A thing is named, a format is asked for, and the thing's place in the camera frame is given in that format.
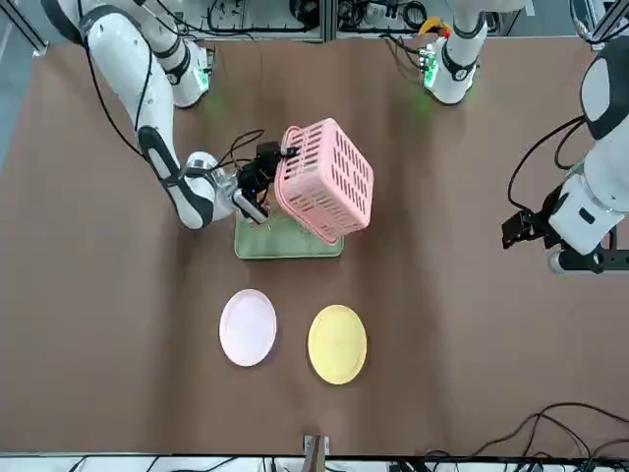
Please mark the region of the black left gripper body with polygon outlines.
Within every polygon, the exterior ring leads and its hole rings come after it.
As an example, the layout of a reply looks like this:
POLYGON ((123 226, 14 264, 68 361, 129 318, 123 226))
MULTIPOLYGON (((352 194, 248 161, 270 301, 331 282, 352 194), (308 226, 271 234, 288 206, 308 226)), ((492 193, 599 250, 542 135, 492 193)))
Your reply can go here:
POLYGON ((554 215, 558 202, 561 200, 561 190, 554 189, 543 200, 542 208, 535 213, 534 228, 537 238, 543 239, 546 249, 559 244, 561 237, 550 225, 550 218, 554 215))

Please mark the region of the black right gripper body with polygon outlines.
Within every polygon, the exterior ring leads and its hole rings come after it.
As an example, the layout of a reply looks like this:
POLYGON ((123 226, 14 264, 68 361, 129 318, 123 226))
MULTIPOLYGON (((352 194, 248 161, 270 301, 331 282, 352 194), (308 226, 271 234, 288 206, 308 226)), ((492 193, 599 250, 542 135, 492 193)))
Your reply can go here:
POLYGON ((257 145, 255 158, 237 172, 238 187, 250 202, 274 182, 278 163, 282 159, 281 144, 265 142, 257 145))

